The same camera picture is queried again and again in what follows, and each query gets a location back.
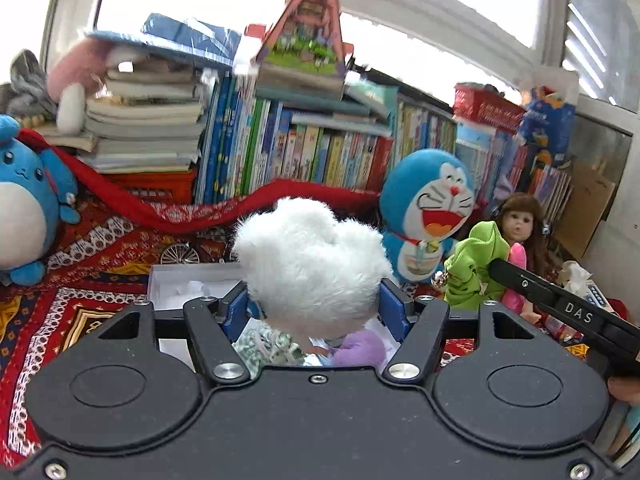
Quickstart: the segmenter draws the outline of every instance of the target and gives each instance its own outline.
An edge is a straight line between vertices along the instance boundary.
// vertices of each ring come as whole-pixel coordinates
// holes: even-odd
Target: doll's face
[[[502,236],[510,244],[522,243],[533,231],[533,215],[526,211],[507,211],[502,217]]]

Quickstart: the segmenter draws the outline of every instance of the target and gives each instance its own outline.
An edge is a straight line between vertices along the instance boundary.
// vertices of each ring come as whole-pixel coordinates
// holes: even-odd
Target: orange crate
[[[475,123],[515,133],[525,109],[491,91],[457,84],[453,111]]]
[[[191,189],[196,177],[195,170],[179,173],[106,174],[105,177],[142,200],[172,204],[190,204],[193,201]]]

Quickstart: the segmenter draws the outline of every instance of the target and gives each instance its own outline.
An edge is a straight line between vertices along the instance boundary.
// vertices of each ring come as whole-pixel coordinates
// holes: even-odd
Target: person's hand
[[[607,386],[616,399],[628,402],[631,406],[640,406],[640,378],[612,377]]]

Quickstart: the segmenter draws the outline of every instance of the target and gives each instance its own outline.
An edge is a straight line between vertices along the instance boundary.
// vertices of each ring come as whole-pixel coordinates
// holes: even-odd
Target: plush toy's foot
[[[35,285],[44,277],[44,265],[42,262],[31,262],[17,269],[9,271],[11,281],[16,285]]]
[[[67,224],[77,224],[80,221],[80,215],[78,211],[71,209],[68,205],[61,205],[60,219]]]

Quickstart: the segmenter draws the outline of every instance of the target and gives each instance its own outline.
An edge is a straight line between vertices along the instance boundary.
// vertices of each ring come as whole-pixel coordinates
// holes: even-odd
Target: plush toy's belly
[[[0,270],[41,257],[46,235],[44,213],[34,196],[17,184],[0,183]]]

